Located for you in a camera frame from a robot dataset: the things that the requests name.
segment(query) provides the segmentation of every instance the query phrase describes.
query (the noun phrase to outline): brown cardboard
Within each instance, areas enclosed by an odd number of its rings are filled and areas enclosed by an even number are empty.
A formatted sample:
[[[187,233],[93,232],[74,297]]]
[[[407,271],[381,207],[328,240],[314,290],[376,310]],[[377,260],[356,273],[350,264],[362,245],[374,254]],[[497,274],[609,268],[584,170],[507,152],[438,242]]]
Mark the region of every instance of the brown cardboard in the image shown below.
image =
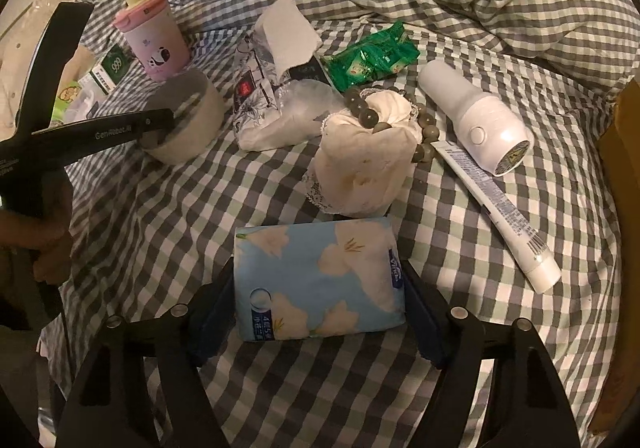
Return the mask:
[[[640,86],[616,103],[614,123],[598,143],[622,234],[622,295],[614,355],[589,430],[609,431],[640,388]]]

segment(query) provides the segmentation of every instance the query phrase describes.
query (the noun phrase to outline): checkered bedsheet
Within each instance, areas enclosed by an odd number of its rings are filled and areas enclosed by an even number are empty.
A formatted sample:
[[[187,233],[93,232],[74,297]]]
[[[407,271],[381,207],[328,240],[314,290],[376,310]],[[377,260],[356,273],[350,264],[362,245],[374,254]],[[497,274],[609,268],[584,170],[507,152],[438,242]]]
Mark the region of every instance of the checkered bedsheet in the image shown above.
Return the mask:
[[[89,1],[96,9],[84,43],[94,51],[122,43],[110,27],[122,0]],[[274,0],[170,1],[192,49],[191,67],[230,99],[236,41]],[[415,167],[390,217],[400,254],[452,304],[484,320],[532,320],[587,445],[620,293],[620,233],[595,142],[610,122],[610,101],[638,65],[640,24],[630,0],[295,1],[321,35],[322,54],[393,19],[406,21],[422,53],[419,63],[380,84],[423,101],[417,70],[443,58],[498,93],[534,133],[533,153],[497,183],[555,253],[562,282],[552,292],[533,293],[443,162]],[[138,110],[156,87],[136,64],[100,115]],[[450,121],[427,103],[441,136],[454,139]],[[188,302],[231,255],[236,227],[330,219],[306,200],[302,183],[317,149],[315,139],[241,152],[227,122],[209,151],[179,167],[161,165],[134,143],[70,167],[75,247],[72,280],[62,294],[78,363],[107,315],[139,320]],[[55,321],[44,336],[52,374],[68,390],[61,329]],[[152,362],[146,368],[156,418],[170,431],[157,368]],[[490,370],[485,362],[464,446],[479,434]],[[401,327],[266,344],[243,344],[234,330],[201,376],[234,447],[400,447],[438,372]]]

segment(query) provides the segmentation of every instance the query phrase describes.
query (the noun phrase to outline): pink tumbler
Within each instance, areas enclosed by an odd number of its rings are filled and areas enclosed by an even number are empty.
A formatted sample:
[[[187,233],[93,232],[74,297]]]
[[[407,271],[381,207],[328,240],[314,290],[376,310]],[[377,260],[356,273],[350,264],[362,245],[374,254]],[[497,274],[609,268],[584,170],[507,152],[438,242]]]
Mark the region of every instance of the pink tumbler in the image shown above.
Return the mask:
[[[126,0],[113,21],[142,62],[146,73],[164,82],[187,65],[189,48],[167,0]]]

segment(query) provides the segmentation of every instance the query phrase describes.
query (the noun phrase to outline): white tape roll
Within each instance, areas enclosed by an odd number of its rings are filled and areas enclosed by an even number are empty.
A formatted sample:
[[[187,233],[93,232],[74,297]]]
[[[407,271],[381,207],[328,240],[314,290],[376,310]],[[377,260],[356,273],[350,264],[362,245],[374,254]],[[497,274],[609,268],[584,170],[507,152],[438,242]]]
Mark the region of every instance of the white tape roll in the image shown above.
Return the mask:
[[[146,101],[145,109],[176,111],[189,99],[197,98],[195,107],[176,128],[162,139],[158,131],[140,138],[142,149],[166,165],[179,165],[201,155],[218,136],[225,115],[220,93],[204,73],[190,69],[167,80]]]

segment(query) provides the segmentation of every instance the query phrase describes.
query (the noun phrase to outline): silver bolt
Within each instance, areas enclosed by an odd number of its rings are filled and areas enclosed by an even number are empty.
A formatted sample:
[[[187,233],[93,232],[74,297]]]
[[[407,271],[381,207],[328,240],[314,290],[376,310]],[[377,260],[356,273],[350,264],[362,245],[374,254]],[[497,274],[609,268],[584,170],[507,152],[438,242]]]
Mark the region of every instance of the silver bolt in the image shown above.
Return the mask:
[[[179,318],[187,314],[189,307],[185,303],[177,303],[171,308],[171,315]]]
[[[526,318],[518,318],[516,320],[516,327],[521,331],[530,331],[533,327],[533,324],[527,320]]]
[[[107,327],[109,329],[116,329],[122,323],[122,317],[117,314],[113,314],[107,319]]]
[[[467,316],[469,316],[469,311],[467,311],[464,307],[454,307],[451,309],[451,316],[453,318],[457,318],[458,320],[464,320]]]

